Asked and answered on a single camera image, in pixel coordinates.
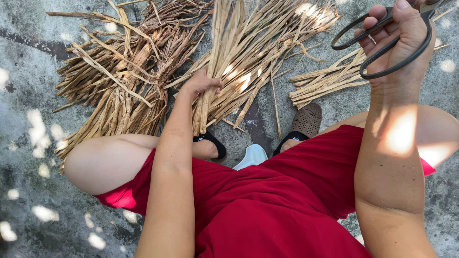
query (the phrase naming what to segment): sock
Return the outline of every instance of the sock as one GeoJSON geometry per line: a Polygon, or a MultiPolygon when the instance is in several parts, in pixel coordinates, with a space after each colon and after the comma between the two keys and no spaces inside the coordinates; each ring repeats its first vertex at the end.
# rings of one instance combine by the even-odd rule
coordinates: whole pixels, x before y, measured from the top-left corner
{"type": "Polygon", "coordinates": [[[287,140],[296,140],[296,141],[303,141],[303,140],[308,140],[309,137],[306,135],[298,132],[298,131],[293,131],[287,134],[287,136],[280,142],[279,146],[277,146],[276,150],[273,153],[273,157],[276,156],[277,154],[280,153],[280,149],[282,148],[282,145],[287,141],[287,140]]]}
{"type": "Polygon", "coordinates": [[[215,147],[217,147],[217,159],[222,159],[226,156],[225,146],[219,140],[217,140],[217,138],[215,138],[215,136],[213,136],[209,131],[207,131],[205,134],[193,137],[193,142],[198,142],[201,140],[209,140],[215,145],[215,147]]]}

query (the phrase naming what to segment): red dress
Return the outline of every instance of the red dress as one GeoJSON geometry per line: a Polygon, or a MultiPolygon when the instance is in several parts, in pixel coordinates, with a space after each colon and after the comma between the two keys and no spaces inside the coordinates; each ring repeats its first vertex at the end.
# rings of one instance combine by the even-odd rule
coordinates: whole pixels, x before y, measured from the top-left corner
{"type": "MultiPolygon", "coordinates": [[[[342,125],[239,171],[193,159],[196,256],[371,257],[337,222],[355,212],[363,131],[342,125]]],[[[132,181],[96,197],[145,216],[154,155],[132,181]]],[[[425,175],[435,172],[421,162],[425,175]]]]}

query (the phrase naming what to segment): white stool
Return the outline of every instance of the white stool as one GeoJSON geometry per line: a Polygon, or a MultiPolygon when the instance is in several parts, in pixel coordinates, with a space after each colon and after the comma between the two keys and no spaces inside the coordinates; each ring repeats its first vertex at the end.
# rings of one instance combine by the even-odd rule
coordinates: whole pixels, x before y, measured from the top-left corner
{"type": "Polygon", "coordinates": [[[261,164],[268,156],[264,149],[258,144],[252,144],[246,148],[246,156],[233,169],[240,170],[252,165],[261,164]]]}

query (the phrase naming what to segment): hand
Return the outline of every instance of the hand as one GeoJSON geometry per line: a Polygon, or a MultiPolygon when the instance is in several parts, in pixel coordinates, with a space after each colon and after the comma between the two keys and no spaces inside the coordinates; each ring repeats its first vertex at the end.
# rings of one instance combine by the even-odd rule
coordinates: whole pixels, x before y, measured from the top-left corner
{"type": "Polygon", "coordinates": [[[207,78],[207,67],[197,71],[180,89],[186,95],[196,98],[199,94],[204,93],[207,89],[215,88],[216,94],[223,89],[224,83],[219,79],[207,78]]]}
{"type": "MultiPolygon", "coordinates": [[[[364,21],[364,29],[373,27],[378,20],[385,18],[387,10],[382,5],[375,5],[370,9],[369,14],[370,17],[364,21]]],[[[405,60],[419,49],[427,37],[427,26],[422,20],[419,11],[412,8],[406,0],[398,0],[396,2],[393,7],[392,16],[394,22],[371,34],[376,44],[369,37],[359,41],[367,57],[370,57],[400,35],[400,40],[394,48],[367,67],[368,74],[384,71],[405,60]]],[[[437,33],[432,22],[431,26],[433,30],[431,44],[424,50],[424,53],[402,69],[387,76],[370,80],[373,89],[387,86],[390,88],[400,88],[401,85],[420,87],[427,71],[429,60],[432,58],[435,39],[437,38],[437,33]]],[[[355,36],[362,32],[363,30],[357,29],[355,36]]]]}

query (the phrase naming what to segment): scissor blade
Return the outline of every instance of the scissor blade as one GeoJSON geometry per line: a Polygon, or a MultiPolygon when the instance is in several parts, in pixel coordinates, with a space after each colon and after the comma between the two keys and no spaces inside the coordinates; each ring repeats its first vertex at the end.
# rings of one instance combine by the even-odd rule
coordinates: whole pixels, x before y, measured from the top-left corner
{"type": "Polygon", "coordinates": [[[420,13],[424,13],[424,12],[428,12],[428,11],[433,11],[435,10],[438,6],[440,6],[442,3],[444,2],[448,2],[449,0],[439,0],[438,2],[436,3],[433,3],[433,4],[427,4],[428,1],[425,1],[423,2],[420,6],[419,6],[419,12],[420,13]]]}

